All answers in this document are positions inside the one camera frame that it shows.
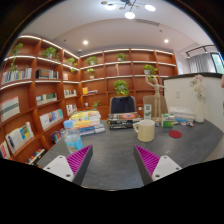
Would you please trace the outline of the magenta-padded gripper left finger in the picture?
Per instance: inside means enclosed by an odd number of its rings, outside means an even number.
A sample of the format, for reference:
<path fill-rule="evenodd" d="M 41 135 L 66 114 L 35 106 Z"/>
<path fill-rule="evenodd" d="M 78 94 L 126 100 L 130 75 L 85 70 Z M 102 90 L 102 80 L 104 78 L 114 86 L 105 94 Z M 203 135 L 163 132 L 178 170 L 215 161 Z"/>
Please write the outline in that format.
<path fill-rule="evenodd" d="M 81 185 L 92 155 L 93 146 L 88 145 L 69 156 L 57 156 L 44 167 L 44 170 L 77 185 Z"/>

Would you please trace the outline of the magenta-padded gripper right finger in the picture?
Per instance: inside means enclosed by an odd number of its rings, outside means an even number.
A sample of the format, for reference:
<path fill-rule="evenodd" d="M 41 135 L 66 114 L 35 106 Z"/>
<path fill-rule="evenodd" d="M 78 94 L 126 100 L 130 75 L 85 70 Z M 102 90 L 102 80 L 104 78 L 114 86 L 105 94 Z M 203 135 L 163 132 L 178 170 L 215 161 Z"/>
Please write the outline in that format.
<path fill-rule="evenodd" d="M 135 145 L 133 154 L 144 185 L 181 170 L 167 155 L 159 157 L 141 146 Z"/>

